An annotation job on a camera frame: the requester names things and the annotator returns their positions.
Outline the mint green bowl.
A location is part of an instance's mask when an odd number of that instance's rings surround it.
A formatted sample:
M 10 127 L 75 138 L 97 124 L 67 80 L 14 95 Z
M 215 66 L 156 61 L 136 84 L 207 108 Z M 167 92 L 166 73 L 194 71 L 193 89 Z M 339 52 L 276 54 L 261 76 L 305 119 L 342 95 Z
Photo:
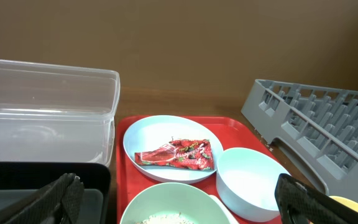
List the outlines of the mint green bowl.
M 151 216 L 179 215 L 192 223 L 229 224 L 221 207 L 204 191 L 176 182 L 153 185 L 137 194 L 121 223 L 140 223 Z

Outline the white plastic spoon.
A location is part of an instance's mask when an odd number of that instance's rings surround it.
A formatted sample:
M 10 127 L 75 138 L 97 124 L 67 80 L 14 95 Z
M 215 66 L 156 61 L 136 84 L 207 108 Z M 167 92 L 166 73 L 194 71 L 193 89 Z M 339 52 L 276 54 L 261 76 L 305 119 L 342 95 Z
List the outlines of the white plastic spoon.
M 230 224 L 239 224 L 239 222 L 234 218 L 232 213 L 226 208 L 226 206 L 222 203 L 222 201 L 220 201 L 220 199 L 218 199 L 214 195 L 209 195 L 209 196 L 218 204 L 218 206 L 221 208 L 221 210 L 226 215 L 226 217 L 229 220 Z

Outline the rice and food scraps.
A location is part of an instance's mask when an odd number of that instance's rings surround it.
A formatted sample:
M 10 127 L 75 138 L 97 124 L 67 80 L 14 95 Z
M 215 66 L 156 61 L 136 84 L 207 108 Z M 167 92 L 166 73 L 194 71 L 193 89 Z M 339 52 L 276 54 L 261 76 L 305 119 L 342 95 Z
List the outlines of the rice and food scraps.
M 181 213 L 175 213 L 151 215 L 137 224 L 194 224 L 194 222 L 185 218 Z

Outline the yellow plastic cup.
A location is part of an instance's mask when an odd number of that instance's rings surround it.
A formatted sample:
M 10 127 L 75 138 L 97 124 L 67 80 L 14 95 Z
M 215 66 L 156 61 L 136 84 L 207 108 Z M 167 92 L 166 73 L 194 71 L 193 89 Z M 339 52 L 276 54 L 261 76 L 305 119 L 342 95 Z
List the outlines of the yellow plastic cup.
M 330 198 L 332 198 L 333 200 L 347 206 L 348 208 L 358 212 L 358 203 L 350 200 L 348 198 L 344 198 L 344 197 L 340 197 L 340 196 L 330 196 Z

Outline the red snack wrapper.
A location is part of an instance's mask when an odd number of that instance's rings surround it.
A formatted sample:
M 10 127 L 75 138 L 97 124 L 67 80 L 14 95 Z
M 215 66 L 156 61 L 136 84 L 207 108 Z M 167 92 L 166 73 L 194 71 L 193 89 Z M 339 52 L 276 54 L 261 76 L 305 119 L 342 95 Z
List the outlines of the red snack wrapper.
M 139 166 L 170 166 L 180 169 L 213 170 L 214 158 L 208 139 L 176 139 L 154 151 L 135 152 Z

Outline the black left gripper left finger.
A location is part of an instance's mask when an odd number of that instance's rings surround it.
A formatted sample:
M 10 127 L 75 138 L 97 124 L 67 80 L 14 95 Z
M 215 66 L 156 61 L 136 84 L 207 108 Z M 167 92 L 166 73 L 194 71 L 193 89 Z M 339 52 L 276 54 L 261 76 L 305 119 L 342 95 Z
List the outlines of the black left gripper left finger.
M 76 223 L 84 192 L 84 184 L 76 174 L 63 174 L 0 210 L 0 224 Z

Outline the light blue bowl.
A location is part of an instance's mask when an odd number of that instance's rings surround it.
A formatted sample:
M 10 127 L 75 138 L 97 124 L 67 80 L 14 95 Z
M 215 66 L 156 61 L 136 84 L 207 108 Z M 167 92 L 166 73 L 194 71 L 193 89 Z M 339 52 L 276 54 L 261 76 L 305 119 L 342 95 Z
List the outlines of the light blue bowl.
M 225 150 L 217 161 L 216 188 L 225 206 L 252 222 L 279 216 L 275 188 L 280 174 L 288 171 L 276 160 L 253 149 Z

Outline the light blue plate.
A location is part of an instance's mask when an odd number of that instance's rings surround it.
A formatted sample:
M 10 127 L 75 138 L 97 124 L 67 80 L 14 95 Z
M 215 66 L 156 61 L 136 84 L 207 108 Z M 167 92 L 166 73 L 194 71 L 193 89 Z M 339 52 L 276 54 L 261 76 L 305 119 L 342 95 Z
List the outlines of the light blue plate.
M 217 170 L 192 170 L 172 166 L 138 165 L 135 153 L 154 151 L 171 140 L 208 140 L 214 162 L 223 153 L 220 140 L 208 128 L 196 121 L 179 116 L 157 115 L 142 118 L 130 125 L 124 134 L 123 146 L 136 169 L 147 177 L 160 182 L 194 184 L 205 180 Z

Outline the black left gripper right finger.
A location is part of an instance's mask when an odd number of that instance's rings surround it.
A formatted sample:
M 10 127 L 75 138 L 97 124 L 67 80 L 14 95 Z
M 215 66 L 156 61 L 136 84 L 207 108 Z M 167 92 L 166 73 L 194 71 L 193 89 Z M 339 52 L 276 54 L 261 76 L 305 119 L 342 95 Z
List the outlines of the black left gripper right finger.
M 283 224 L 358 224 L 357 211 L 288 174 L 279 175 L 275 200 Z

